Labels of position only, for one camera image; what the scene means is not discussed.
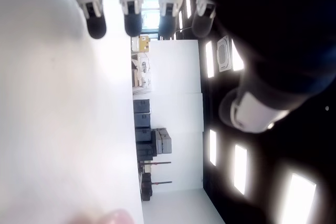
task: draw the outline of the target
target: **rectangular ceiling light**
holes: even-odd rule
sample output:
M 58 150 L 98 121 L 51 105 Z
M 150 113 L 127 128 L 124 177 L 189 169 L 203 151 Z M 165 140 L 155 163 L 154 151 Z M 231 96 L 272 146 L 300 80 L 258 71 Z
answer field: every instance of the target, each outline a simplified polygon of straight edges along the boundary
M 183 24 L 182 24 L 182 12 L 181 11 L 179 13 L 179 21 L 178 22 L 180 23 L 180 29 L 182 29 L 183 28 Z
M 233 71 L 238 71 L 244 68 L 244 62 L 241 59 L 233 40 L 232 40 L 232 62 L 233 62 Z
M 187 4 L 187 17 L 190 18 L 191 16 L 191 6 L 190 6 L 190 0 L 185 0 Z
M 215 76 L 214 72 L 214 57 L 212 52 L 212 42 L 209 41 L 205 45 L 205 53 L 206 53 L 206 68 L 208 71 L 208 78 Z
M 214 166 L 216 166 L 217 161 L 217 137 L 216 132 L 213 130 L 210 130 L 210 162 L 213 163 Z
M 234 185 L 242 194 L 245 194 L 246 165 L 247 150 L 236 145 Z
M 282 224 L 306 224 L 316 184 L 293 173 L 287 191 Z

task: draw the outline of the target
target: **cardboard box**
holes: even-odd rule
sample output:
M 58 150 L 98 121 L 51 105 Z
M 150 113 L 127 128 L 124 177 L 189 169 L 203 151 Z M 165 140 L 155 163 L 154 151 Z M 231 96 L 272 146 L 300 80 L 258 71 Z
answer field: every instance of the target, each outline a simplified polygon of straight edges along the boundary
M 149 41 L 148 35 L 139 36 L 139 52 L 149 52 Z

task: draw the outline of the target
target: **gray box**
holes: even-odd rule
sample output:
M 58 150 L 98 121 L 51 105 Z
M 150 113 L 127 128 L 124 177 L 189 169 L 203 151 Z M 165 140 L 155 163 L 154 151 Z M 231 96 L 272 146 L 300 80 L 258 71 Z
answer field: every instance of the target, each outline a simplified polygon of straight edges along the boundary
M 162 138 L 158 131 L 155 131 L 155 138 L 156 138 L 156 152 L 158 154 L 162 154 Z
M 149 113 L 149 99 L 147 100 L 133 100 L 134 113 Z
M 151 129 L 135 129 L 135 141 L 152 141 Z
M 162 153 L 168 154 L 171 152 L 172 152 L 172 139 L 170 137 L 162 139 Z
M 160 133 L 161 136 L 162 136 L 162 135 L 169 135 L 169 134 L 168 134 L 168 131 L 167 131 L 166 129 L 164 129 L 164 130 L 159 130 L 159 133 Z
M 147 113 L 134 114 L 134 126 L 137 127 L 151 127 L 151 115 Z

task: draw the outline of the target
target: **stacked boxes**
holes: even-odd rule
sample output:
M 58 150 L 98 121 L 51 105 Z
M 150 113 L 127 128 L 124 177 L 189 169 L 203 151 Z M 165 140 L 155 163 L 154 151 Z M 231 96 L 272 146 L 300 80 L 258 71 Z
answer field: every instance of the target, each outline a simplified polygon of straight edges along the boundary
M 168 154 L 172 152 L 172 139 L 166 128 L 155 129 L 156 152 Z

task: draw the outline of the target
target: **storage box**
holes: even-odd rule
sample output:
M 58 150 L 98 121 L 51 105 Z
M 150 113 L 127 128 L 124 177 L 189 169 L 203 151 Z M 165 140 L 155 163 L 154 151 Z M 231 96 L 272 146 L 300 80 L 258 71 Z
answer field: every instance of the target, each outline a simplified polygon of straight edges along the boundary
M 161 135 L 162 138 L 162 153 L 167 154 L 172 152 L 172 139 L 169 135 Z
M 158 131 L 154 131 L 154 132 L 155 132 L 155 141 L 156 141 L 156 152 L 158 154 L 162 154 L 162 138 Z
M 134 114 L 134 126 L 136 128 L 151 127 L 151 115 L 148 113 L 137 113 Z
M 139 36 L 139 52 L 149 52 L 149 41 L 148 35 Z
M 152 141 L 151 129 L 135 129 L 135 141 Z
M 135 113 L 149 113 L 149 99 L 133 100 L 133 109 Z

